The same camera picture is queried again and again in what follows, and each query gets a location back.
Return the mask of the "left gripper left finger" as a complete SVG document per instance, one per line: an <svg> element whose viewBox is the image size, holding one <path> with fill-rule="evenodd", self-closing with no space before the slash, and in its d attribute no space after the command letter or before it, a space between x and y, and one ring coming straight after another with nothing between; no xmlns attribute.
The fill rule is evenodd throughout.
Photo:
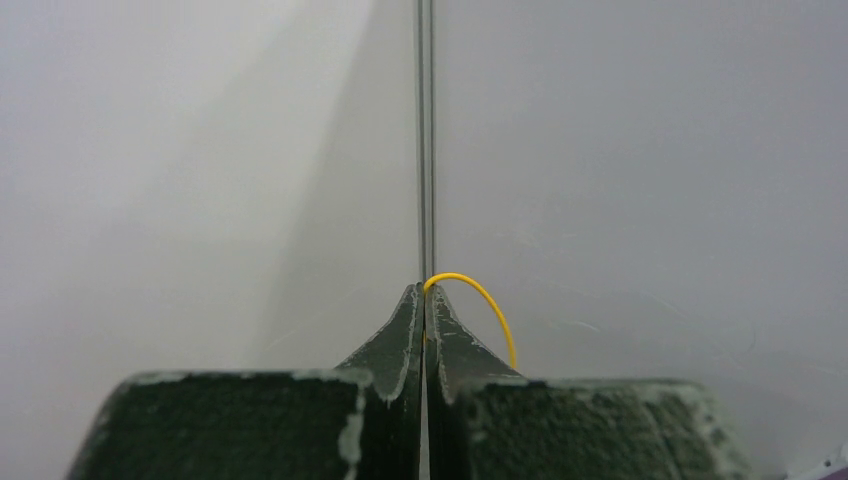
<svg viewBox="0 0 848 480"><path fill-rule="evenodd" d="M388 322L338 368L365 373L356 411L339 438L348 479L416 479L420 463L422 285L406 287Z"/></svg>

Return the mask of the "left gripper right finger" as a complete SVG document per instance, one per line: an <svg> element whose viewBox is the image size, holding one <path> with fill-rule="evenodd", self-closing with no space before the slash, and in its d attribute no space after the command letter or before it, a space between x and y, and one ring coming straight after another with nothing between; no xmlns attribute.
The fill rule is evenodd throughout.
<svg viewBox="0 0 848 480"><path fill-rule="evenodd" d="M529 381L460 321L445 290L425 293L427 403L434 479L522 479L527 456L513 431L513 398Z"/></svg>

